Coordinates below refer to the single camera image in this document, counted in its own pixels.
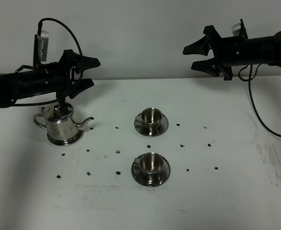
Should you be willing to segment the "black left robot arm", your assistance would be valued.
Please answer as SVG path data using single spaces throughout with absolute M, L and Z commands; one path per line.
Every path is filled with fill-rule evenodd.
M 58 62 L 35 66 L 23 65 L 14 73 L 0 74 L 0 108 L 18 106 L 19 99 L 55 93 L 56 101 L 75 98 L 79 93 L 94 86 L 92 79 L 74 79 L 76 74 L 99 67 L 97 58 L 80 56 L 65 50 Z

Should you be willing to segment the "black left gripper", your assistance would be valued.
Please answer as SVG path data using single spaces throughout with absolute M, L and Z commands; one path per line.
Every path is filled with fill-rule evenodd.
M 75 80 L 74 74 L 99 66 L 97 58 L 83 56 L 81 59 L 80 55 L 71 49 L 64 50 L 58 62 L 41 64 L 41 70 L 44 72 L 43 93 L 55 92 L 56 98 L 60 101 L 66 97 L 74 99 L 81 92 L 94 86 L 92 79 Z

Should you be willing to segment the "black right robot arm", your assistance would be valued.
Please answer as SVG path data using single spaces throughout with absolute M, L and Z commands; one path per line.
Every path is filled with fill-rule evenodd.
M 214 26 L 204 28 L 204 37 L 184 47 L 184 55 L 207 56 L 211 50 L 214 57 L 193 62 L 191 69 L 214 77 L 223 74 L 224 80 L 233 77 L 233 66 L 266 64 L 281 67 L 281 31 L 273 36 L 249 39 L 242 23 L 232 37 L 222 38 Z

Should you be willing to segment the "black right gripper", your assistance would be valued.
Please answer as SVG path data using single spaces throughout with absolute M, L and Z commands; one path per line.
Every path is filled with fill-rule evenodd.
M 205 34 L 203 38 L 184 47 L 183 54 L 207 56 L 211 49 L 214 57 L 193 62 L 191 69 L 213 77 L 218 77 L 222 73 L 225 81 L 231 80 L 233 77 L 231 67 L 235 65 L 234 60 L 241 50 L 239 43 L 245 39 L 240 36 L 222 38 L 212 25 L 206 26 L 203 33 Z

